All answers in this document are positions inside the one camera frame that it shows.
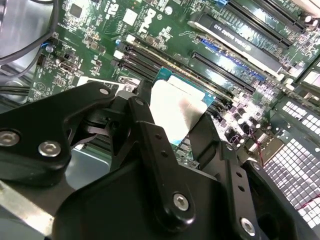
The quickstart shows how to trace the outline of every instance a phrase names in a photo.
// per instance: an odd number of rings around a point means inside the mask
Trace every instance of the blue component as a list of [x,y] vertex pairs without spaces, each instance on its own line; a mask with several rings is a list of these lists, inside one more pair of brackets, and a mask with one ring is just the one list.
[[234,64],[236,64],[239,67],[242,67],[244,70],[248,71],[252,76],[256,77],[259,81],[265,81],[266,78],[260,74],[258,74],[255,71],[252,71],[249,67],[247,67],[246,65],[244,65],[239,59],[234,58],[233,56],[230,56],[226,53],[224,53],[223,51],[220,51],[220,49],[213,45],[210,41],[205,40],[205,39],[201,39],[201,43],[204,44],[205,46],[207,46],[208,48],[210,48],[211,50],[218,52],[219,54],[221,54],[223,57],[231,60]]
[[229,3],[229,0],[213,0],[213,1],[220,8],[225,7]]
[[49,44],[49,42],[44,42],[44,43],[41,44],[40,47],[43,48],[43,47],[47,46],[48,44]]
[[121,40],[120,39],[117,39],[117,40],[115,40],[115,45],[119,45],[121,43]]

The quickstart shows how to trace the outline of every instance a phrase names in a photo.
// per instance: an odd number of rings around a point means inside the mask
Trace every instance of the blue connector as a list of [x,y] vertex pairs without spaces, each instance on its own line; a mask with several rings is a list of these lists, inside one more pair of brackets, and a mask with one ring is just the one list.
[[229,3],[229,0],[213,0],[213,1],[214,1],[214,4],[220,8],[225,7]]

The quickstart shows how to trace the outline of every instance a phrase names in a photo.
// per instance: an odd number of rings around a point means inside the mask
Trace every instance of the white label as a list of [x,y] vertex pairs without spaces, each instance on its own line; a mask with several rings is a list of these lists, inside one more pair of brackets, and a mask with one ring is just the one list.
[[130,26],[133,26],[136,19],[137,19],[138,13],[132,11],[131,9],[127,9],[125,12],[125,15],[123,17],[123,21],[126,24],[129,24]]
[[141,27],[139,29],[139,33],[144,33],[146,34],[148,31],[148,28],[150,26],[150,24],[152,23],[152,19],[155,17],[155,15],[157,14],[157,12],[155,10],[153,10],[152,8],[149,8],[146,17],[144,18],[143,23],[141,24]]

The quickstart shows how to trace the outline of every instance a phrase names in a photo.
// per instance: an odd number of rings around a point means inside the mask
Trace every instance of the pcie slot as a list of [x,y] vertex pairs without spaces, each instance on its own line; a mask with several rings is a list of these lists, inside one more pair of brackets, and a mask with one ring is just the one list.
[[224,77],[228,81],[232,82],[233,84],[235,84],[239,88],[243,89],[247,93],[253,94],[256,91],[256,89],[254,87],[250,86],[248,83],[244,82],[243,80],[241,80],[240,78],[231,74],[230,72],[224,70],[223,68],[221,68],[220,66],[218,66],[214,62],[212,62],[209,59],[207,59],[206,57],[200,55],[199,53],[194,52],[192,54],[191,58],[196,59],[196,60],[200,61],[201,63],[205,64],[208,68],[210,68],[211,70],[213,70],[217,74],[221,75],[222,77]]
[[271,16],[278,19],[280,22],[284,23],[288,28],[297,32],[305,33],[307,27],[299,19],[291,16],[274,0],[253,0],[257,5],[259,5],[264,11],[266,11]]
[[250,11],[243,8],[240,4],[235,1],[230,1],[226,6],[226,9],[235,14],[239,19],[249,25],[253,30],[267,37],[272,42],[277,44],[283,49],[288,49],[293,43],[281,36],[278,32],[273,30],[271,27],[266,25],[262,20],[257,18]]

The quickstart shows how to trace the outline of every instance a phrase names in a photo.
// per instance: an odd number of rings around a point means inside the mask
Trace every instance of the white sticker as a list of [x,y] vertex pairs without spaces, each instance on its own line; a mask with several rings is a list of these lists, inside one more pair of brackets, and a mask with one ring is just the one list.
[[130,26],[133,26],[136,19],[137,19],[138,13],[132,11],[131,9],[127,9],[125,12],[125,15],[123,17],[123,21],[126,24],[129,24]]

